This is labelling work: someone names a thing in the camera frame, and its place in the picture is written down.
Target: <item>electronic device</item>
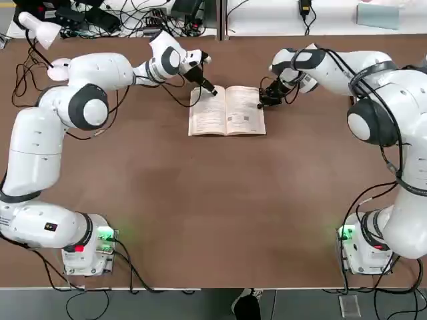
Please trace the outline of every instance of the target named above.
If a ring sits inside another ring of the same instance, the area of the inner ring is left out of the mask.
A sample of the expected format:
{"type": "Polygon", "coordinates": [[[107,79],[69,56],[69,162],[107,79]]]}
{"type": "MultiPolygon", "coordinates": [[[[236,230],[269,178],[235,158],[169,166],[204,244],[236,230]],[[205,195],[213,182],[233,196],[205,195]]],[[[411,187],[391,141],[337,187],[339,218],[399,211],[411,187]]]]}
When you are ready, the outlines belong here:
{"type": "Polygon", "coordinates": [[[369,198],[359,203],[338,230],[348,269],[382,274],[390,269],[393,253],[408,259],[427,254],[427,69],[399,69],[387,54],[378,51],[328,53],[315,45],[302,50],[282,49],[270,65],[270,71],[278,76],[270,89],[279,95],[278,87],[286,91],[305,79],[302,93],[320,84],[339,95],[357,96],[359,99],[348,109],[347,123],[353,135],[367,143],[395,145],[398,126],[402,172],[387,161],[399,186],[394,204],[358,212],[358,206],[372,200],[369,198]],[[355,74],[346,70],[345,63],[355,74]],[[360,90],[367,88],[365,83],[371,86],[370,92],[360,90]]]}
{"type": "Polygon", "coordinates": [[[69,27],[70,29],[78,29],[80,25],[85,21],[85,14],[72,10],[68,7],[59,7],[56,10],[55,15],[57,17],[56,23],[63,27],[69,27]]]}
{"type": "Polygon", "coordinates": [[[184,18],[188,15],[195,18],[203,0],[175,0],[171,8],[171,16],[175,18],[184,18]]]}
{"type": "Polygon", "coordinates": [[[21,12],[29,12],[40,21],[56,22],[55,12],[59,7],[71,7],[70,0],[13,0],[16,4],[13,22],[24,29],[19,22],[21,12]]]}
{"type": "Polygon", "coordinates": [[[203,4],[203,25],[207,28],[216,28],[218,26],[216,0],[205,0],[203,4]]]}
{"type": "MultiPolygon", "coordinates": [[[[60,26],[53,28],[29,13],[22,13],[20,21],[33,32],[34,28],[42,29],[36,33],[40,37],[48,30],[60,30],[60,26]]],[[[59,179],[66,132],[70,128],[103,130],[110,111],[106,91],[130,85],[157,87],[179,73],[185,76],[200,63],[210,62],[206,53],[184,50],[165,31],[150,39],[149,45],[153,57],[139,67],[132,67],[118,53],[53,61],[49,70],[66,74],[61,80],[68,80],[67,84],[44,90],[35,107],[17,114],[7,172],[0,182],[0,236],[31,248],[62,249],[64,269],[69,275],[101,275],[108,270],[116,232],[100,215],[37,200],[59,179]]]]}
{"type": "Polygon", "coordinates": [[[76,4],[83,4],[83,5],[90,5],[95,8],[99,8],[104,0],[78,0],[75,3],[76,4]]]}
{"type": "Polygon", "coordinates": [[[115,15],[93,7],[85,14],[86,21],[104,29],[108,33],[120,30],[120,20],[115,15]]]}
{"type": "Polygon", "coordinates": [[[305,19],[310,13],[310,7],[312,6],[312,0],[298,0],[298,9],[302,19],[305,19]]]}

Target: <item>white shelf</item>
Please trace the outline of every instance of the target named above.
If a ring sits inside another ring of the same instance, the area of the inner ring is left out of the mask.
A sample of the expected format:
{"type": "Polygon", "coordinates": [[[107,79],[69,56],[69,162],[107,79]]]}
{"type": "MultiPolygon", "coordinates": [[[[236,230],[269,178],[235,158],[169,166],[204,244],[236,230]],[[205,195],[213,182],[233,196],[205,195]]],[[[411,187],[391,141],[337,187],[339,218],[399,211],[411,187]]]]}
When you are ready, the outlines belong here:
{"type": "MultiPolygon", "coordinates": [[[[242,0],[229,0],[228,11],[241,2],[242,0]]],[[[318,17],[310,28],[310,35],[427,33],[427,0],[417,0],[416,5],[411,2],[400,8],[399,30],[356,24],[356,8],[360,2],[313,0],[312,5],[318,17]]],[[[228,35],[231,37],[304,35],[306,30],[298,11],[297,0],[250,0],[233,11],[228,23],[228,35]]]]}

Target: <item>black joint cap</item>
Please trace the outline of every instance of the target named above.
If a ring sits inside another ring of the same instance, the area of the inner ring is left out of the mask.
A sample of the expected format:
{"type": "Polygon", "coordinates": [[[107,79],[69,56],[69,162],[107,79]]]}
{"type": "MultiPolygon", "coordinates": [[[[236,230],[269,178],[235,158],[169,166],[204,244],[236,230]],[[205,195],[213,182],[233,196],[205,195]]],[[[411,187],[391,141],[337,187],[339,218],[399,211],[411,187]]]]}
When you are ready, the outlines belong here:
{"type": "Polygon", "coordinates": [[[378,102],[364,98],[352,105],[347,112],[347,117],[351,114],[361,116],[369,126],[370,137],[364,140],[373,145],[379,145],[380,142],[384,147],[390,147],[396,144],[398,135],[393,121],[378,102]]]}

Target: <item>power adapter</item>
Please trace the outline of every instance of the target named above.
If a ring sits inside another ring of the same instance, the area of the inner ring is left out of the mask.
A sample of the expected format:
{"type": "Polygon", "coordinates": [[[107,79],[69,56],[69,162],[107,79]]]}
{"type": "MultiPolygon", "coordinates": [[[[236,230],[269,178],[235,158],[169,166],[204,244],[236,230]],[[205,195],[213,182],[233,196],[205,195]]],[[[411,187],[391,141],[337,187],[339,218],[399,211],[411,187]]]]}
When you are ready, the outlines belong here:
{"type": "Polygon", "coordinates": [[[310,13],[310,7],[312,6],[312,0],[298,0],[298,7],[300,8],[300,15],[305,21],[306,17],[310,13]]]}

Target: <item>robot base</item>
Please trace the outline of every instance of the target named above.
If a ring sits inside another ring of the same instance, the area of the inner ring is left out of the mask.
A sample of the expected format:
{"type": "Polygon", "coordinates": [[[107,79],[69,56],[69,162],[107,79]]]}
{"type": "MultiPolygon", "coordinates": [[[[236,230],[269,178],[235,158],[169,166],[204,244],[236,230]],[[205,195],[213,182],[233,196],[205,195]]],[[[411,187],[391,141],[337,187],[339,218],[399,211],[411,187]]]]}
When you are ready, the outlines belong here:
{"type": "Polygon", "coordinates": [[[342,228],[344,228],[342,256],[345,271],[363,275],[380,275],[383,273],[393,252],[391,250],[381,251],[365,241],[355,213],[350,215],[346,224],[337,230],[338,252],[340,252],[342,228]]]}
{"type": "Polygon", "coordinates": [[[115,242],[106,239],[117,239],[117,231],[102,216],[89,217],[93,222],[93,233],[84,250],[72,253],[62,250],[67,275],[94,276],[112,272],[115,242]]]}

